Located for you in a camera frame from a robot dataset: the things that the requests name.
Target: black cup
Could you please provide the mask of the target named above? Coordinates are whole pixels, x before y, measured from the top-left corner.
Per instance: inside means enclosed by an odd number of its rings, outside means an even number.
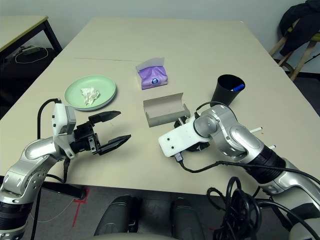
[[[244,86],[240,90],[233,90],[234,88],[243,84]],[[241,78],[234,75],[221,75],[218,78],[218,82],[215,87],[214,94],[211,101],[220,102],[227,106],[235,99],[235,97],[245,89],[246,84]]]

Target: gray carpet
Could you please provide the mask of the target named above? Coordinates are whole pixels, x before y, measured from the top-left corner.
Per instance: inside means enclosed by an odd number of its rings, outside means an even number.
[[[297,77],[294,84],[320,116],[320,80]]]
[[[79,206],[76,222],[73,226],[78,203],[70,202],[72,197],[43,190],[39,209],[36,240],[83,240],[94,235],[98,223],[108,205],[119,196],[129,194],[143,198],[142,218],[139,223],[139,233],[153,233],[164,236],[171,235],[169,209],[172,200],[183,197],[190,201],[198,214],[206,240],[212,239],[212,230],[219,228],[223,212],[216,210],[209,204],[204,195],[180,194],[159,191],[142,191],[134,189],[88,187],[90,189],[86,203]],[[57,218],[66,206],[69,207]],[[280,221],[272,210],[264,209],[262,226],[258,233],[259,240],[285,240],[288,232],[281,227]],[[23,240],[30,239],[33,219],[29,217],[29,224]]]

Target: robotic arm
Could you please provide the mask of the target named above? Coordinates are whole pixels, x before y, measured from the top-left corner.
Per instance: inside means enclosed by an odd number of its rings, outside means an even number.
[[[22,238],[33,202],[48,171],[57,162],[74,159],[82,151],[103,155],[124,144],[131,135],[120,136],[101,145],[93,127],[113,119],[119,111],[106,111],[89,117],[75,128],[72,107],[56,103],[52,115],[53,136],[31,142],[19,161],[5,174],[0,187],[0,240]]]
[[[190,118],[188,123],[159,137],[163,153],[175,156],[179,161],[181,151],[198,142],[214,141],[215,146],[233,162],[250,165],[297,168],[238,123],[230,108],[218,104],[201,115]],[[320,189],[307,177],[288,171],[266,168],[245,170],[258,182],[272,199],[297,214],[315,231],[320,229]],[[290,214],[282,212],[282,218],[291,224],[290,239],[312,239],[309,232]]]

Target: black jacket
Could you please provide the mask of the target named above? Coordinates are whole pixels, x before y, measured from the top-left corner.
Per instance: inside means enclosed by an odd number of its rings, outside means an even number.
[[[288,33],[288,39],[280,51],[283,56],[308,42],[320,30],[320,0],[307,0],[305,3],[290,7],[279,24],[283,36],[298,19],[300,20],[292,32]]]

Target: tissue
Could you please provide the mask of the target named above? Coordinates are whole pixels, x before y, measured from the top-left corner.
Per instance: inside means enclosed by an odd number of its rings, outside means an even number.
[[[136,66],[137,73],[141,79],[142,90],[168,84],[168,76],[164,64],[164,57],[156,57]]]
[[[85,105],[92,105],[100,95],[99,91],[94,87],[81,88],[81,94],[84,96]]]

